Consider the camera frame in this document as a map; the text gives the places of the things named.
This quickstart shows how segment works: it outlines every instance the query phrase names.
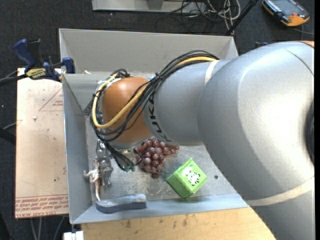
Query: green toy block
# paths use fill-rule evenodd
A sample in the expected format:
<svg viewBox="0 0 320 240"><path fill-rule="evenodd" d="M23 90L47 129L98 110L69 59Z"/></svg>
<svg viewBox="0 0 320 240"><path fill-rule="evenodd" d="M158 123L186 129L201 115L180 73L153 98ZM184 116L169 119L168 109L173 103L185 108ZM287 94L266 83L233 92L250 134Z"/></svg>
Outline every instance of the green toy block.
<svg viewBox="0 0 320 240"><path fill-rule="evenodd" d="M173 189L183 198L196 193L207 181L207 176L190 158L181 165L167 180Z"/></svg>

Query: grapes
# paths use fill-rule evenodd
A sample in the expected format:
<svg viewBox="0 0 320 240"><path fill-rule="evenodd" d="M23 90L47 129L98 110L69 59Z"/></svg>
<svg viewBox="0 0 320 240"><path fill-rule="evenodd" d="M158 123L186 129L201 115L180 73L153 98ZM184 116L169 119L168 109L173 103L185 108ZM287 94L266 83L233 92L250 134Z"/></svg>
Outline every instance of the grapes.
<svg viewBox="0 0 320 240"><path fill-rule="evenodd" d="M158 160L153 160L152 161L152 166L157 167L159 165L159 161Z"/></svg>
<svg viewBox="0 0 320 240"><path fill-rule="evenodd" d="M142 156L142 159L136 156L137 162L141 160L140 169L151 174L153 179L158 179L165 168L165 157L176 154L179 151L179 146L169 145L152 136L135 150Z"/></svg>
<svg viewBox="0 0 320 240"><path fill-rule="evenodd" d="M158 179L159 178L159 173L154 172L154 173L151 174L151 177L152 177L152 179Z"/></svg>
<svg viewBox="0 0 320 240"><path fill-rule="evenodd" d="M152 155L152 159L153 159L153 160L158 160L158 159L159 159L159 155L158 155L157 153L154 153L154 154Z"/></svg>
<svg viewBox="0 0 320 240"><path fill-rule="evenodd" d="M151 164L151 159L146 157L145 159L143 159L143 162L145 165L150 165Z"/></svg>
<svg viewBox="0 0 320 240"><path fill-rule="evenodd" d="M160 155L162 153L162 148L161 147L156 147L155 148L155 153Z"/></svg>

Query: black device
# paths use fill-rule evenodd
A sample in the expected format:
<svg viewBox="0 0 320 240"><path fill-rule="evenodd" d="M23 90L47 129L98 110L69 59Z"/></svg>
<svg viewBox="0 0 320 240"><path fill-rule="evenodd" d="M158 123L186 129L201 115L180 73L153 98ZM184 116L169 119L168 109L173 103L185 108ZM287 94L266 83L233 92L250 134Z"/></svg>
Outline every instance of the black device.
<svg viewBox="0 0 320 240"><path fill-rule="evenodd" d="M263 0L262 5L276 21L288 27L302 25L310 18L307 10L295 0Z"/></svg>

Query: cardboard sheet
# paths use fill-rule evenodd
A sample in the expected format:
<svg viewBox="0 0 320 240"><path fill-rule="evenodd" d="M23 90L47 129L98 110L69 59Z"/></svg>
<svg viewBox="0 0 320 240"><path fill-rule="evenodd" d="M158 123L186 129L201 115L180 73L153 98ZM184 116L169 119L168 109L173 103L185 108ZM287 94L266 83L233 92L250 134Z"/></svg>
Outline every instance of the cardboard sheet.
<svg viewBox="0 0 320 240"><path fill-rule="evenodd" d="M62 84L17 83L15 218L69 212Z"/></svg>

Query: clamp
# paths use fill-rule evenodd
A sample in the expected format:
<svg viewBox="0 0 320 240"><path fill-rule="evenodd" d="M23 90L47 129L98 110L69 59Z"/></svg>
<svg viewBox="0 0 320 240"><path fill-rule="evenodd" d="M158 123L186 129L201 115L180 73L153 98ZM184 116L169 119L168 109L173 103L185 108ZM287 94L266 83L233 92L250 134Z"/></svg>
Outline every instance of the clamp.
<svg viewBox="0 0 320 240"><path fill-rule="evenodd" d="M61 62L52 64L51 58L49 62L45 62L40 52L41 40L22 39L13 46L14 53L20 60L26 63L24 75L32 80L48 79L57 82L62 81L62 74L74 74L76 72L75 64L72 58L65 57ZM55 67L65 66L65 70L58 73Z"/></svg>

